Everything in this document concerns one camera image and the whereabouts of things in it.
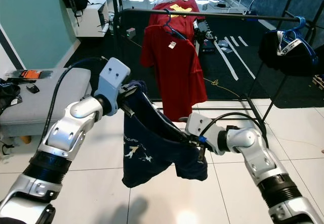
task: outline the white shelf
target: white shelf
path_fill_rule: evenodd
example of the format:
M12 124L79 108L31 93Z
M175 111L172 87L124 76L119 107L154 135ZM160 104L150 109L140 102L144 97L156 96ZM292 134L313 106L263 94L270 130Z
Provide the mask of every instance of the white shelf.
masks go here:
M107 32L109 25L99 26L104 23L100 21L99 13L103 15L105 20L108 20L108 0L88 0L93 5L88 5L84 10L78 11L75 17L71 8L67 8L72 28L76 37L103 37Z

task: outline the white tape line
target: white tape line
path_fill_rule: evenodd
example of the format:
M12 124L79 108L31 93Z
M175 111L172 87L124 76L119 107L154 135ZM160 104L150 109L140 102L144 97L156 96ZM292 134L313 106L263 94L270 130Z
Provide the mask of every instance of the white tape line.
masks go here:
M235 44L235 46L239 46L239 44L236 42L235 38L233 36L230 36L231 40Z
M239 40L241 40L242 44L244 44L245 46L248 46L248 44L247 44L247 43L245 43L245 41L244 41L244 40L242 39L242 37L241 37L241 36L239 36L239 37L238 37L238 39L239 39Z
M251 77L253 79L255 79L255 76L253 74L253 72L249 69L249 67L245 64L245 62L243 61L243 59L241 58L241 56L239 56L238 52L236 51L236 49L234 48L234 46L232 45L232 43L228 40L227 37L224 37L224 39L227 41L228 45L231 47L231 49L233 50L233 52L237 55L237 57L239 58L239 60L243 63L244 67L248 70L249 74L251 75Z
M226 65L228 66L228 69L230 70L230 72L232 73L232 76L234 77L234 79L237 81L238 80L238 76L235 73L231 63L229 63L228 59L226 58L224 52L221 50L221 48L218 46L217 42L214 40L214 45L216 46L218 52L221 54L221 56L223 57Z

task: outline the yellow cable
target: yellow cable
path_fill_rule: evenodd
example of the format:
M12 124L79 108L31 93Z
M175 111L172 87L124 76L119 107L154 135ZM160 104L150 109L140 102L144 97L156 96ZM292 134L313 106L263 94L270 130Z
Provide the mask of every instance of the yellow cable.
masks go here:
M230 89L227 89L227 88L222 87L222 86L218 86L218 79L216 79L215 81L210 81L210 80L208 80L207 78L204 78L204 79L205 79L206 81L211 82L213 86L217 86L217 87L220 87L220 88L222 88L222 89L225 89L225 90L229 91L230 93L233 93L234 95L236 95L236 96L239 98L239 95L237 95L236 93L234 93L234 92L231 91Z

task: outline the white tile floor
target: white tile floor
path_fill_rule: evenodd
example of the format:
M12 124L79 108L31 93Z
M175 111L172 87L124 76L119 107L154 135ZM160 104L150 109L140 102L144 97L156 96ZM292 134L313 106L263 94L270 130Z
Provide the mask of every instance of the white tile floor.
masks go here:
M254 100L264 114L269 100ZM239 102L197 104L199 112L215 118L242 106ZM224 110L201 108L221 107ZM273 107L266 119L267 136L301 193L309 198L324 220L324 108L279 109ZM252 126L245 120L220 121ZM184 123L177 123L184 128ZM0 199L36 150L39 138L20 144L0 161ZM57 213L53 223L95 224L200 224L272 223L259 190L250 178L242 156L206 152L208 179L189 181L176 177L174 166L148 183L129 189L123 176L123 113L104 117L87 134L63 189L52 204Z

